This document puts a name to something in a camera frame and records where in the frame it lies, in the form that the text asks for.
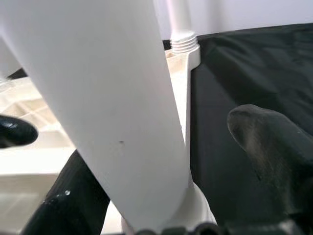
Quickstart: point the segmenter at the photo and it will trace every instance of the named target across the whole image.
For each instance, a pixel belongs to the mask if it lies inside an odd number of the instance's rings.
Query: black cloth
[[[23,78],[23,77],[27,77],[27,73],[22,68],[15,71],[10,76],[8,76],[8,78],[10,79],[18,79],[18,78]]]
[[[285,115],[252,104],[230,111],[227,125],[284,212],[313,225],[313,137]]]
[[[288,214],[227,129],[242,104],[278,111],[313,135],[313,24],[199,37],[191,74],[191,170],[217,222],[268,221]]]

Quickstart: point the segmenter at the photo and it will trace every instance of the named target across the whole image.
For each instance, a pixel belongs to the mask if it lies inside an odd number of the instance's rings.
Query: white threaded rod
[[[198,46],[195,32],[191,27],[187,0],[167,0],[172,28],[171,46],[173,53],[186,53]]]

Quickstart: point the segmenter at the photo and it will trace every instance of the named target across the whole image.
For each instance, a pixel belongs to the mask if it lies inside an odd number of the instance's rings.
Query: white wall
[[[166,0],[154,2],[162,39],[169,39]],[[189,5],[198,35],[313,22],[313,0],[189,0]]]
[[[0,36],[0,77],[7,77],[21,68]]]

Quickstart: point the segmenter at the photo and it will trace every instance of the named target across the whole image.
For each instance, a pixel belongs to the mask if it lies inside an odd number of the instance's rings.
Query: plastic base
[[[166,225],[163,226],[163,228],[160,228],[159,231],[156,232],[160,233],[164,228],[180,226],[191,231],[203,222],[216,223],[216,220],[211,212],[206,197],[200,188],[195,183],[192,183],[187,190],[186,197],[182,202],[181,207],[177,210],[177,213]],[[134,229],[126,220],[124,220],[111,201],[108,206],[101,234],[125,233],[127,235],[133,235],[134,232]]]

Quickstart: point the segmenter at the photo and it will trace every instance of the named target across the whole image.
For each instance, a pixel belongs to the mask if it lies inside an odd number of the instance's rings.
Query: white cylindrical tube
[[[3,38],[118,210],[135,231],[162,228],[190,170],[153,2],[1,9]]]
[[[173,53],[186,53],[198,47],[196,35],[191,27],[187,0],[167,0],[171,22],[171,46]]]

